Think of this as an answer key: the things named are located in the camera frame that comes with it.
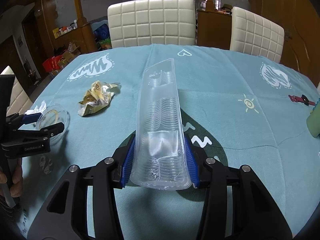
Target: white heart print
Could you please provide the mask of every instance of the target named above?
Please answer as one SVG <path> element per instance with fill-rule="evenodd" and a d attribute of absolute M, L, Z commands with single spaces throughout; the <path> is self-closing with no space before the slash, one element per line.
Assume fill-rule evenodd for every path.
<path fill-rule="evenodd" d="M 178 56 L 183 57 L 183 56 L 192 56 L 192 54 L 190 52 L 187 52 L 185 49 L 183 49 L 182 51 L 180 51 L 178 53 Z"/>

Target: clear plastic lid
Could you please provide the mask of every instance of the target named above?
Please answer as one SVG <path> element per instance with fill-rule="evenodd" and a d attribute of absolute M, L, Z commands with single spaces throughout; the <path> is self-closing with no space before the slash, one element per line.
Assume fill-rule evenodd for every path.
<path fill-rule="evenodd" d="M 51 144 L 58 142 L 62 138 L 62 135 L 64 134 L 66 129 L 68 128 L 69 117 L 66 109 L 64 109 L 63 106 L 60 104 L 49 106 L 46 110 L 44 110 L 42 116 L 38 119 L 36 123 L 36 129 L 40 130 L 41 128 L 58 122 L 62 122 L 64 124 L 64 130 L 62 133 L 50 138 Z"/>
<path fill-rule="evenodd" d="M 130 180 L 165 190 L 191 185 L 173 59 L 159 62 L 143 74 Z"/>

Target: table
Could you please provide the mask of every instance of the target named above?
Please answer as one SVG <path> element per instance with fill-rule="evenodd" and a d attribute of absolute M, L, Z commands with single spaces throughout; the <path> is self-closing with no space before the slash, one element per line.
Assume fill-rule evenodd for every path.
<path fill-rule="evenodd" d="M 18 226 L 25 236 L 44 199 L 70 165 L 97 164 L 135 130 L 143 71 L 168 58 L 175 64 L 184 130 L 194 144 L 231 167 L 250 165 L 292 233 L 305 225 L 320 200 L 320 141 L 306 126 L 312 106 L 294 103 L 288 95 L 304 94 L 317 101 L 319 94 L 311 81 L 265 57 L 153 44 L 80 55 L 36 100 L 38 106 L 43 100 L 47 106 L 63 105 L 70 125 L 50 153 L 23 160 L 25 216 Z M 78 102 L 96 80 L 120 82 L 121 93 L 107 109 L 80 117 Z M 89 189 L 88 230 L 93 236 L 91 194 Z M 195 239 L 203 190 L 160 191 L 129 183 L 115 190 L 115 196 L 124 239 Z"/>

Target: finger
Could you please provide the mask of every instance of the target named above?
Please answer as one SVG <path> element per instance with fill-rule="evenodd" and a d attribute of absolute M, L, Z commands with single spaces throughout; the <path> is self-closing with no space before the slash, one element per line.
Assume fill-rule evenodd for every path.
<path fill-rule="evenodd" d="M 20 197 L 23 190 L 23 180 L 20 180 L 17 184 L 14 184 L 10 188 L 10 194 L 12 197 Z"/>
<path fill-rule="evenodd" d="M 17 165 L 22 165 L 22 158 L 18 158 Z"/>
<path fill-rule="evenodd" d="M 21 180 L 22 180 L 22 166 L 18 164 L 12 175 L 12 182 L 13 184 L 17 184 Z"/>
<path fill-rule="evenodd" d="M 0 183 L 7 183 L 7 176 L 0 171 Z"/>

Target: white leather chair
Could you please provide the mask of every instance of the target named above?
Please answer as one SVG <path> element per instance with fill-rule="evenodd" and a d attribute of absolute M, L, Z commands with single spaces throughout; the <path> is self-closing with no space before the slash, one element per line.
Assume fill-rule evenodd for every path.
<path fill-rule="evenodd" d="M 284 30 L 278 24 L 239 7 L 232 9 L 230 50 L 280 62 Z"/>
<path fill-rule="evenodd" d="M 1 75 L 14 74 L 12 69 L 7 66 Z M 32 106 L 32 102 L 26 92 L 23 90 L 17 78 L 14 79 L 14 84 L 11 93 L 10 106 L 7 109 L 7 116 L 14 113 L 24 114 Z"/>
<path fill-rule="evenodd" d="M 194 45 L 193 0 L 137 0 L 108 8 L 113 48 L 158 44 Z"/>

